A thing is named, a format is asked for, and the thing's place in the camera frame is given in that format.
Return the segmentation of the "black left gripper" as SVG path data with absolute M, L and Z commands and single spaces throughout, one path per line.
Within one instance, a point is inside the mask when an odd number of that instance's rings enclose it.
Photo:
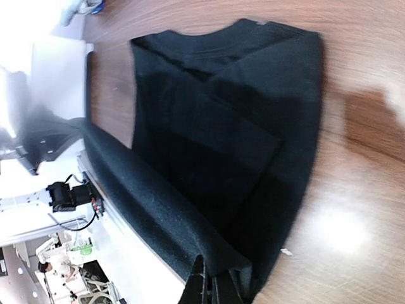
M 37 117 L 1 122 L 1 160 L 16 160 L 30 175 L 84 136 L 87 118 Z

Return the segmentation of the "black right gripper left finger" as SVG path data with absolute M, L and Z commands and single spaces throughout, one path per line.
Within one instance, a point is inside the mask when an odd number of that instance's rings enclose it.
M 178 304 L 209 304 L 214 302 L 213 278 L 208 274 L 208 267 L 203 256 L 198 255 Z

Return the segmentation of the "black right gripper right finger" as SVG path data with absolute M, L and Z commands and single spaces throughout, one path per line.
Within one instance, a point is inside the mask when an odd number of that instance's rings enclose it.
M 213 278 L 213 303 L 243 304 L 228 270 Z

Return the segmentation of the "light blue denim skirt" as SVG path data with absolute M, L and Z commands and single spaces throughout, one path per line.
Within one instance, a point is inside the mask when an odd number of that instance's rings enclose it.
M 65 1 L 61 9 L 60 24 L 67 27 L 75 15 L 95 15 L 105 7 L 105 0 Z

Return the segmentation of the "black garment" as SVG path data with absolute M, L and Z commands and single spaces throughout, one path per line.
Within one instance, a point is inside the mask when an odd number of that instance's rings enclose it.
M 244 303 L 270 275 L 315 160 L 319 33 L 241 19 L 205 35 L 131 40 L 128 148 L 83 124 L 89 160 L 140 237 L 182 278 L 197 257 Z

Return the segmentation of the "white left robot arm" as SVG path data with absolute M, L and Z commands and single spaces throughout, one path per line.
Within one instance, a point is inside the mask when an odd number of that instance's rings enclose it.
M 30 117 L 16 137 L 1 127 L 1 160 L 16 160 L 29 174 L 37 176 L 41 163 L 55 161 L 84 137 L 87 123 L 86 118 Z M 71 188 L 67 181 L 53 182 L 30 194 L 1 198 L 1 211 L 43 203 L 53 212 L 69 212 L 90 200 L 85 184 Z

